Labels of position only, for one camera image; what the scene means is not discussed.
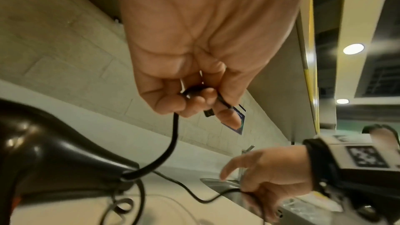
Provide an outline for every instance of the black hair dryer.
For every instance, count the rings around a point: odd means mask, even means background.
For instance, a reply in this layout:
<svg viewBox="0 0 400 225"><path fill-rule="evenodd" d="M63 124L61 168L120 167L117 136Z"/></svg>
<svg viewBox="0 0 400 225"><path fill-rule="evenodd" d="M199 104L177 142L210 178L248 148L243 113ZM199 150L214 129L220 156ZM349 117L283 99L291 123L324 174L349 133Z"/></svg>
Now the black hair dryer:
<svg viewBox="0 0 400 225"><path fill-rule="evenodd" d="M0 99L0 225L16 196L23 204L122 193L133 183L121 175L138 168L55 116Z"/></svg>

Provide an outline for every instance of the thin black wire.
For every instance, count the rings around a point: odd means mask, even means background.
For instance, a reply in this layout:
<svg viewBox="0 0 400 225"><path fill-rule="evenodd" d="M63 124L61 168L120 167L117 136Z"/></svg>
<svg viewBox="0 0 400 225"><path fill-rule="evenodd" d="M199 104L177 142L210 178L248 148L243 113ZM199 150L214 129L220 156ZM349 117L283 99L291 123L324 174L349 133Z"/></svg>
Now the thin black wire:
<svg viewBox="0 0 400 225"><path fill-rule="evenodd" d="M187 96L188 94L192 93L192 92L199 92L202 89L204 89L206 87L204 87L204 85L198 85L198 86L193 86L189 89L187 89L186 91L184 91L182 93L183 96ZM228 108L230 108L231 106L229 104L227 104L221 95L218 96L218 100L221 101L224 105L227 105ZM173 182L181 187L183 187L196 201L202 203L202 204L208 204L211 203L213 201L215 201L216 199L218 199L221 196L224 196L226 194L230 194L230 193L243 193L246 194L250 197L252 197L254 199L254 201L258 204L258 206L260 207L260 211L261 211L261 215L262 215L262 224L264 224L264 222L266 222L265 220L265 212L264 212L264 208L263 208L263 204L262 202L253 194L250 192L242 192L239 188L237 189L229 189L226 190L220 194L218 194L217 196L215 196L214 198L211 198L209 200L202 200L199 197L197 197L187 186L185 186L184 184L182 184L181 182L174 180L170 177L167 177L163 174L161 174L160 172L155 171L157 168L159 168L171 155L172 152L174 151L176 144L178 142L178 127L179 127L179 115L177 113L174 113L173 116L173 126L172 126L172 138L171 138L171 143L168 146L168 148L166 149L166 151L159 157L157 158L155 161L153 161L152 163L148 164L147 166L143 167L142 169L139 170L135 170L135 171L129 171L126 173L123 173L123 175L121 176L121 180L122 181L134 181L137 186L139 187L139 192L140 192L140 206L139 206L139 211L138 214L135 218L135 220L133 221L132 225L136 225L139 222L140 217L142 216L143 210L144 210L144 206L145 206L145 188L143 185L143 182L140 180L141 177L149 174L149 173L155 173L158 176ZM122 221L125 221L125 217L124 215L130 213L133 210L134 207L134 203L133 200L130 198L123 198L120 200L117 200L115 198L115 194L113 193L112 195L112 204L110 206L108 206L108 208L106 209L106 211L103 213L102 218L100 220L100 225L104 225L105 219L107 217L107 215L113 211L115 213L117 213ZM128 209L122 209L120 208L118 205L120 204L128 204L130 207Z"/></svg>

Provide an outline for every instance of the qr code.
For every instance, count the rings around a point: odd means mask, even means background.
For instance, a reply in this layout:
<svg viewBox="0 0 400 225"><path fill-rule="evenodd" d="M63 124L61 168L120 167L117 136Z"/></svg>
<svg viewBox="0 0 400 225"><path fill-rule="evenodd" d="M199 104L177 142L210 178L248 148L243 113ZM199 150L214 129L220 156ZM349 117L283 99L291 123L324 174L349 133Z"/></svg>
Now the qr code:
<svg viewBox="0 0 400 225"><path fill-rule="evenodd" d="M346 149L358 167L389 168L373 146L346 146Z"/></svg>

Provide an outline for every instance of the recessed light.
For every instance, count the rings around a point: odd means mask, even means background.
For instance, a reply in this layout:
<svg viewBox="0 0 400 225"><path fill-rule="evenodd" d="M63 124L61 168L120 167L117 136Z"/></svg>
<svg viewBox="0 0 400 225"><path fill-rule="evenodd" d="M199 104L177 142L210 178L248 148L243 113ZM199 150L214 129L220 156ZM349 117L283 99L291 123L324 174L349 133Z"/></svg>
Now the recessed light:
<svg viewBox="0 0 400 225"><path fill-rule="evenodd" d="M336 100L336 103L343 105L343 104L350 103L350 101L348 99L338 99L338 100Z"/></svg>
<svg viewBox="0 0 400 225"><path fill-rule="evenodd" d="M343 53L345 53L346 55L354 55L354 54L360 53L363 50L364 50L363 44L355 43L355 44L348 45L347 47L345 47L343 49Z"/></svg>

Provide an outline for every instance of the skin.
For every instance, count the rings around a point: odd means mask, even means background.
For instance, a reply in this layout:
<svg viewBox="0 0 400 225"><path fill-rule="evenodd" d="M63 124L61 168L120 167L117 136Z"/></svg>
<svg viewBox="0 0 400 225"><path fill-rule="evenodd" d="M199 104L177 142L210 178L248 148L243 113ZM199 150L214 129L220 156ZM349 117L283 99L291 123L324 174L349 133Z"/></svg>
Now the skin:
<svg viewBox="0 0 400 225"><path fill-rule="evenodd" d="M399 144L395 135L386 128L378 128L370 131L371 138L374 143L390 148L398 149Z"/></svg>
<svg viewBox="0 0 400 225"><path fill-rule="evenodd" d="M291 31L300 0L119 0L141 97L159 114L212 108L232 128L251 80ZM204 83L196 96L182 89Z"/></svg>
<svg viewBox="0 0 400 225"><path fill-rule="evenodd" d="M262 201L266 218L276 222L278 205L285 199L312 191L311 165L305 146L255 150L233 158L222 169L221 180L238 168L247 168L240 182L244 192L253 192ZM258 210L247 195L243 197Z"/></svg>

